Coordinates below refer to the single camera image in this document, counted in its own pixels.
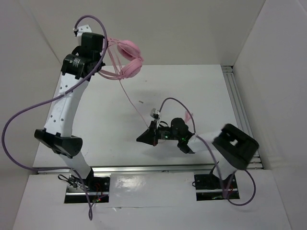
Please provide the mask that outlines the pink headphones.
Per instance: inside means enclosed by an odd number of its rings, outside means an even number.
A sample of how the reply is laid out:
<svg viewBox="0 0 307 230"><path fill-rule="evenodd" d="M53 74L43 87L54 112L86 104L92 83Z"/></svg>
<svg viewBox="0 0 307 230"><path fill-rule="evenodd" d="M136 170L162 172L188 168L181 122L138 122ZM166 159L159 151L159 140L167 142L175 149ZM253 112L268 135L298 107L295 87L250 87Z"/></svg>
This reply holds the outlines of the pink headphones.
<svg viewBox="0 0 307 230"><path fill-rule="evenodd" d="M101 69L98 73L109 80L123 80L136 76L143 63L139 47L129 40L108 38L107 53L114 72Z"/></svg>

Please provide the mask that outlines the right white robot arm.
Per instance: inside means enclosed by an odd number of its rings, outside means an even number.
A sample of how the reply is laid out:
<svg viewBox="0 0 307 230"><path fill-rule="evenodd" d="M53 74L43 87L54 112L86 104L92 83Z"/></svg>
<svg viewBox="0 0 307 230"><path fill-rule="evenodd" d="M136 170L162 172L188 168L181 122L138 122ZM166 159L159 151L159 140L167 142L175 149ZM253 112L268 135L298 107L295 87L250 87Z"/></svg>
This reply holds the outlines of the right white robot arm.
<svg viewBox="0 0 307 230"><path fill-rule="evenodd" d="M218 151L222 158L217 160L209 177L215 188L225 184L226 179L237 170L247 169L259 143L232 124L226 124L220 132L197 135L189 131L182 118L174 118L170 126L161 126L153 120L149 128L136 138L137 142L156 146L160 140L175 140L177 147L185 154L201 151Z"/></svg>

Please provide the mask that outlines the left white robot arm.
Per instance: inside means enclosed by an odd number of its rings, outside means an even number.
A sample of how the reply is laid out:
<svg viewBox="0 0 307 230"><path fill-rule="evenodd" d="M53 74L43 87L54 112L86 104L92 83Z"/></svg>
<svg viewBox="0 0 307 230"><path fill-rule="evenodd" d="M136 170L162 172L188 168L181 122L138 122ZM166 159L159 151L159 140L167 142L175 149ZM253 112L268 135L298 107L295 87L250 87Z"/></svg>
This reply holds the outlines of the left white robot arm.
<svg viewBox="0 0 307 230"><path fill-rule="evenodd" d="M104 65L100 62L103 42L101 34L85 32L80 45L68 54L61 67L60 89L49 119L43 129L37 129L34 137L73 169L72 178L84 191L94 187L94 172L86 163L81 148L83 140L72 135L74 117L91 76Z"/></svg>

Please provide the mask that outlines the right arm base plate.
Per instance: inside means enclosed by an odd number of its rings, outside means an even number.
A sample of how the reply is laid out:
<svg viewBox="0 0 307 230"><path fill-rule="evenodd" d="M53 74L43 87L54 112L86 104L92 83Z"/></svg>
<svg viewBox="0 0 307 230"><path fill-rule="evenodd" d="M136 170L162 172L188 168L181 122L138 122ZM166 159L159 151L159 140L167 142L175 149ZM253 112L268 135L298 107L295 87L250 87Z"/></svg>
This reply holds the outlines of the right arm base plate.
<svg viewBox="0 0 307 230"><path fill-rule="evenodd" d="M195 174L194 182L191 183L196 190L197 201L223 200L223 192L219 179L212 178L211 174ZM228 189L229 199L239 199L239 191L234 176Z"/></svg>

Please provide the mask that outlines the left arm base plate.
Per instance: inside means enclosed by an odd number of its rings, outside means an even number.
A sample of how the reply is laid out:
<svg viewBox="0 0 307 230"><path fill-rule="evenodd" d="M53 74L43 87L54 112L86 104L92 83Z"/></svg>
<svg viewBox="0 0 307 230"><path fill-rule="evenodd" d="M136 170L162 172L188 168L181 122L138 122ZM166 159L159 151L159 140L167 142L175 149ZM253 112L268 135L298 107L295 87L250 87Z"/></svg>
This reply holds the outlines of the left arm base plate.
<svg viewBox="0 0 307 230"><path fill-rule="evenodd" d="M66 177L62 174L58 175L58 178L67 183L65 193L65 204L81 204L87 203L84 187L77 179L73 176ZM110 177L96 177L94 183L90 186L85 186L88 193L90 202L95 203L108 203L109 202L109 188L110 188Z"/></svg>

